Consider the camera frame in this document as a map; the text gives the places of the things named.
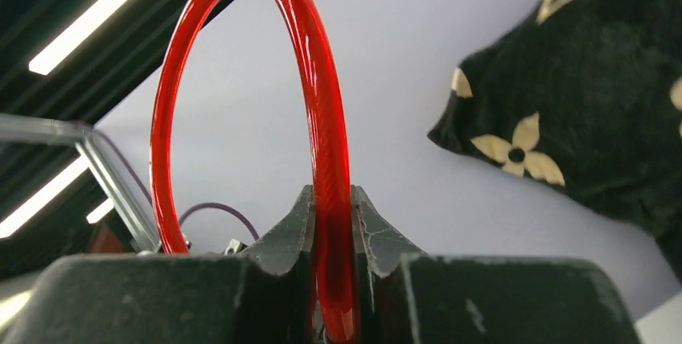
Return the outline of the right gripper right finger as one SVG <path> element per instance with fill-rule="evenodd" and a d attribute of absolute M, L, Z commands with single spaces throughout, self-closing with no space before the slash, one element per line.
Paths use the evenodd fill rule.
<path fill-rule="evenodd" d="M 637 343 L 611 279 L 566 257 L 432 256 L 351 189 L 365 343 Z"/>

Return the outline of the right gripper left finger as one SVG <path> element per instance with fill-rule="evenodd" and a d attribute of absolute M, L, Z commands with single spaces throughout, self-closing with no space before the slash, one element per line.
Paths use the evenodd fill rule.
<path fill-rule="evenodd" d="M 237 254 L 67 256 L 4 343 L 311 343 L 313 191 Z"/>

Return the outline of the red cable lock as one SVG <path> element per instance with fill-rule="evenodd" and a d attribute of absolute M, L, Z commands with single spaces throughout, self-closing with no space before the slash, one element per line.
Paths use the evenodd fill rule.
<path fill-rule="evenodd" d="M 185 253 L 171 179 L 171 132 L 183 69 L 200 28 L 219 0 L 188 0 L 166 51 L 150 133 L 150 180 L 162 246 Z M 315 205 L 314 268 L 327 336 L 359 342 L 351 183 L 343 102 L 327 33 L 313 0 L 274 0 L 290 34 L 302 81 Z"/>

